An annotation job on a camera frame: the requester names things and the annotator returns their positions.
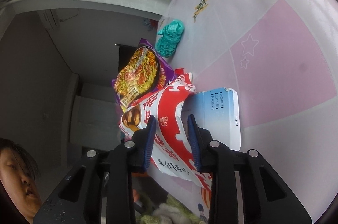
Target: star pattern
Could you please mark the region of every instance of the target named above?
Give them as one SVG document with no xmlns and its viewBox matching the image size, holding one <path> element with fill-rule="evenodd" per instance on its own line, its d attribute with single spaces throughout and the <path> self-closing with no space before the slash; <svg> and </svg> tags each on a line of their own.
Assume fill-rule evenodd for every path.
<svg viewBox="0 0 338 224">
<path fill-rule="evenodd" d="M 244 57 L 243 60 L 241 60 L 241 68 L 246 69 L 246 66 L 248 65 L 250 61 L 246 59 L 246 57 Z"/>
<path fill-rule="evenodd" d="M 246 41 L 241 42 L 242 46 L 243 46 L 243 56 L 246 54 L 250 54 L 251 56 L 255 55 L 255 46 L 258 45 L 259 41 L 258 40 L 254 40 L 252 38 L 252 35 L 249 34 L 248 39 L 246 39 Z"/>
</svg>

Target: teal plastic bag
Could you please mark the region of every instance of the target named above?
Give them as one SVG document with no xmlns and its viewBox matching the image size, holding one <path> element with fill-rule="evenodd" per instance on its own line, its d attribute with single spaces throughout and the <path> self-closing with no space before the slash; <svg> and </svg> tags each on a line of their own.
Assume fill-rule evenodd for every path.
<svg viewBox="0 0 338 224">
<path fill-rule="evenodd" d="M 181 40 L 183 30 L 183 22 L 180 20 L 173 20 L 170 24 L 158 31 L 157 35 L 162 35 L 155 45 L 155 49 L 158 54 L 162 57 L 170 57 L 173 55 Z"/>
</svg>

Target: woman's mouth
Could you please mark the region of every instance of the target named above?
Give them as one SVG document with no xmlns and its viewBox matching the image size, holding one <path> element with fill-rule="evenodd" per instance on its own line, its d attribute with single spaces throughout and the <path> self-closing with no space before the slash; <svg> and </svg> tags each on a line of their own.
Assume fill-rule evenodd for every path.
<svg viewBox="0 0 338 224">
<path fill-rule="evenodd" d="M 30 196 L 30 197 L 34 197 L 34 198 L 37 197 L 31 190 L 28 190 L 28 191 L 26 192 L 26 195 L 27 195 L 27 196 Z"/>
</svg>

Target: woman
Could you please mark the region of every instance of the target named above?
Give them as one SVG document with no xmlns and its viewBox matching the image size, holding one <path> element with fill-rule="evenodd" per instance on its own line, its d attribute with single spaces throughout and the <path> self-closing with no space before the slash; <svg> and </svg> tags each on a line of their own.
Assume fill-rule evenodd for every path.
<svg viewBox="0 0 338 224">
<path fill-rule="evenodd" d="M 0 181 L 18 211 L 31 224 L 41 207 L 35 185 L 38 175 L 38 165 L 25 149 L 0 138 Z"/>
</svg>

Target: orange pumpkin print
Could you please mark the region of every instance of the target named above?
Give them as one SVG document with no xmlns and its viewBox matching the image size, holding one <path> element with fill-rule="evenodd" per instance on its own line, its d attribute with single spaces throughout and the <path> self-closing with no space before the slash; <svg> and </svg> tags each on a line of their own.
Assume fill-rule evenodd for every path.
<svg viewBox="0 0 338 224">
<path fill-rule="evenodd" d="M 204 204 L 210 209 L 210 201 L 211 201 L 211 191 L 205 188 L 201 188 L 201 196 Z"/>
</svg>

